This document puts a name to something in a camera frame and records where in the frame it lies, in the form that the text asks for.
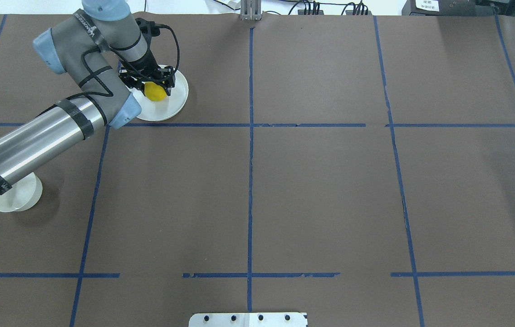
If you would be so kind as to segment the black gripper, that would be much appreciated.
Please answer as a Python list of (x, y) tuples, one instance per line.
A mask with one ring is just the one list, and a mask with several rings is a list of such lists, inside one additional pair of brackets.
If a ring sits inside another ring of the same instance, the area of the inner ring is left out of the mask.
[(150, 72), (132, 71), (121, 68), (118, 71), (120, 80), (128, 87), (130, 92), (145, 91), (145, 82), (154, 82), (165, 89), (166, 95), (172, 95), (172, 88), (176, 86), (176, 70), (172, 66), (160, 66)]

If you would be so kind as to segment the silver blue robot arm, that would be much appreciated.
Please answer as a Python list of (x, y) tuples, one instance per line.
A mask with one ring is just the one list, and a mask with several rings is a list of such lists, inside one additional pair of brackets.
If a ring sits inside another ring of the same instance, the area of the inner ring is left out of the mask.
[(44, 31), (24, 35), (26, 15), (0, 19), (0, 195), (99, 130), (141, 112), (132, 91), (163, 91), (174, 69), (160, 68), (125, 0), (83, 0)]

